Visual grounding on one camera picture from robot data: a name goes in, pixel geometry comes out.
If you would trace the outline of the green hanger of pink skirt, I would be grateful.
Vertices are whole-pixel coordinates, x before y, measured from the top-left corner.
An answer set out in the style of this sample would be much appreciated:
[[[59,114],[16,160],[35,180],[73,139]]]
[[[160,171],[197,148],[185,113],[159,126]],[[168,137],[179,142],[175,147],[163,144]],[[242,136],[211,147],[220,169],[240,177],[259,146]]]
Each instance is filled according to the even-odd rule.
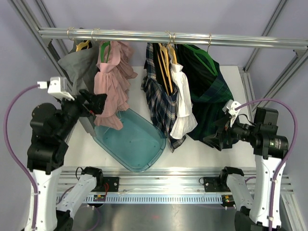
[[[103,42],[100,48],[100,61],[101,63],[108,63],[109,55],[111,51],[111,41]]]

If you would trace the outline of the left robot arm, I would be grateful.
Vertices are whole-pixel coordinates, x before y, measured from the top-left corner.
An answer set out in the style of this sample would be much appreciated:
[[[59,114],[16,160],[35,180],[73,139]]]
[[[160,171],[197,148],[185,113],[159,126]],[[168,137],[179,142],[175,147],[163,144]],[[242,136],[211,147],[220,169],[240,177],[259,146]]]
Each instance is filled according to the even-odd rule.
[[[27,168],[36,183],[32,199],[36,231],[72,230],[74,216],[87,195],[104,186],[102,170],[86,167],[69,194],[56,203],[57,186],[68,150],[65,140],[81,117],[102,113],[107,99],[105,93],[95,95],[87,90],[79,93],[71,100],[63,99],[60,109],[43,103],[32,112]]]

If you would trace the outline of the grey skirt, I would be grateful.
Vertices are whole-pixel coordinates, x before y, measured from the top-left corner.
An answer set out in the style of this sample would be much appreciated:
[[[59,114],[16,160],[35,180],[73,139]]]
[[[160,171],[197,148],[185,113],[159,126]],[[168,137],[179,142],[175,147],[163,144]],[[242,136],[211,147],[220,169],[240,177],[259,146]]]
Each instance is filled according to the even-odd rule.
[[[58,61],[60,67],[67,73],[72,85],[72,95],[79,95],[82,89],[94,93],[94,77],[98,72],[97,61],[99,43],[90,42],[88,49],[77,51],[74,44],[71,51]]]

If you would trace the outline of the pink pleated skirt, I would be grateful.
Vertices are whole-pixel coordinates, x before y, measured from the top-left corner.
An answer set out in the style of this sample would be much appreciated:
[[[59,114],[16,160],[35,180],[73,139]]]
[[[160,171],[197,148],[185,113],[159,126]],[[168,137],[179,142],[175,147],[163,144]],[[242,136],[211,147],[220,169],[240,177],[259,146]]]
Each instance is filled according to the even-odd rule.
[[[106,126],[116,130],[123,128],[117,113],[129,109],[128,91],[129,79],[137,77],[129,60],[134,54],[133,48],[127,42],[111,41],[111,51],[108,63],[101,63],[100,48],[97,61],[99,71],[94,77],[94,93],[107,94],[103,113],[96,115],[94,120],[97,126]]]

